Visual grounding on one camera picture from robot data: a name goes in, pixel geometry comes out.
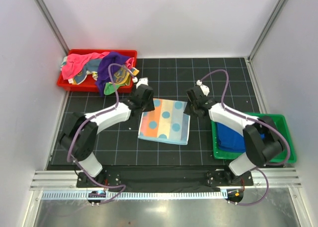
white slotted strip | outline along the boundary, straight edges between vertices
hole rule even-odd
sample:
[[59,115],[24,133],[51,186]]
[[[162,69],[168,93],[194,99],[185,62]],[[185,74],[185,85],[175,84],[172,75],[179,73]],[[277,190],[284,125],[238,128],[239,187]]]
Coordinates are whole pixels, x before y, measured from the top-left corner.
[[[91,191],[44,191],[42,200],[85,200]],[[114,192],[106,192],[105,198],[90,198],[91,200],[109,199],[116,195]],[[182,199],[222,199],[227,198],[226,189],[221,192],[204,193],[131,193],[120,194],[117,200],[182,200]]]

white wall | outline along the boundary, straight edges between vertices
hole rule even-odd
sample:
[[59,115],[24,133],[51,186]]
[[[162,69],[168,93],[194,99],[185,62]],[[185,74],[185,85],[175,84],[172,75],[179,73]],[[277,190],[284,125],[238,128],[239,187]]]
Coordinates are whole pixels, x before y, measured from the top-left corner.
[[278,0],[44,0],[70,48],[145,57],[250,54]]
[[317,1],[289,0],[253,61],[269,112],[282,113],[287,118],[298,157],[296,169],[316,214]]
[[33,0],[0,0],[0,226],[21,224],[49,155],[64,92],[63,51]]

striped cloth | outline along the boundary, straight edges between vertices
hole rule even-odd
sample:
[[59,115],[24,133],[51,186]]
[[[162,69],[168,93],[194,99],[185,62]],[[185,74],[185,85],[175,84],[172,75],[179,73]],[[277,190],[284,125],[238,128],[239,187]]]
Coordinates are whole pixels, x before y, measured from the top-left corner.
[[168,144],[187,145],[190,116],[183,113],[186,102],[154,99],[155,110],[144,112],[138,138]]

yellow stripe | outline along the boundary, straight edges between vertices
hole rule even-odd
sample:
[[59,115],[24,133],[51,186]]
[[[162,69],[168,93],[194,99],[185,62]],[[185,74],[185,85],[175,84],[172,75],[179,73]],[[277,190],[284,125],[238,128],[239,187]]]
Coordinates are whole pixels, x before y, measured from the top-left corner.
[[[162,105],[161,105],[161,113],[160,113],[160,118],[159,118],[159,127],[158,127],[158,132],[157,132],[157,138],[161,135],[164,134],[169,138],[169,133],[170,133],[170,128],[171,128],[171,117],[172,117],[172,110],[173,110],[173,100],[162,100]],[[170,117],[165,119],[162,117],[163,112],[169,112]]]

stack of folded cloth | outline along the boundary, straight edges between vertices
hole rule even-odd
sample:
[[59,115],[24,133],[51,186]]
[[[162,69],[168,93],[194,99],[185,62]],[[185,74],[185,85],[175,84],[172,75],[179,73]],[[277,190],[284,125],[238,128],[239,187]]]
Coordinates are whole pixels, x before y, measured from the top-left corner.
[[144,112],[138,138],[168,144],[187,145],[190,116],[183,113],[186,102],[154,99],[155,110]]
[[[100,95],[109,95],[115,92],[108,73],[108,66],[112,63],[126,66],[134,75],[139,73],[139,70],[133,67],[134,58],[123,56],[117,52],[94,52],[85,55],[70,54],[64,57],[61,64],[62,77],[71,84],[81,84],[87,75],[92,75],[93,79],[96,80]],[[129,73],[122,67],[112,66],[111,75],[116,90],[131,82]]]
[[229,152],[245,152],[245,142],[241,134],[229,127],[217,124],[217,141],[220,150]]

